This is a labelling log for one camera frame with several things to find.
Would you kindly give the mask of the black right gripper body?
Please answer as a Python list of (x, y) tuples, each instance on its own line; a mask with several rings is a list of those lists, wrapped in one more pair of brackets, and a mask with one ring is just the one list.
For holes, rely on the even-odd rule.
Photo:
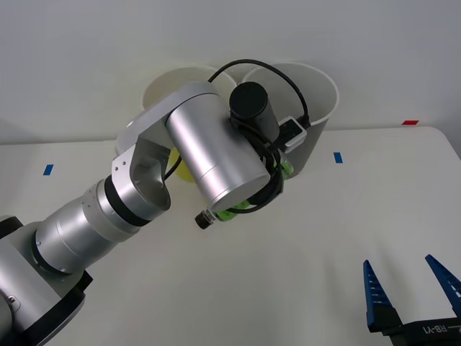
[(460, 345), (460, 318), (414, 321), (385, 331), (393, 345)]

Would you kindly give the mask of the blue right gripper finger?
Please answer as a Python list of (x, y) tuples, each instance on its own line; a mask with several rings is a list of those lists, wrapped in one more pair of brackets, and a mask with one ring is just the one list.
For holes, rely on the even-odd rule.
[(425, 259), (449, 300), (452, 310), (460, 318), (460, 281), (432, 255), (428, 254)]
[(402, 325), (368, 260), (363, 263), (367, 327), (371, 333), (384, 332)]

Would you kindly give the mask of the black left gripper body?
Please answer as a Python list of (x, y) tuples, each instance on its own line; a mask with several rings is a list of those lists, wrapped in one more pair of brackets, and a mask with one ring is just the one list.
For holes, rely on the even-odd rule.
[(273, 144), (256, 139), (256, 152), (260, 156), (270, 175), (269, 182), (255, 194), (255, 201), (272, 201), (281, 192), (283, 187), (282, 163), (279, 151)]

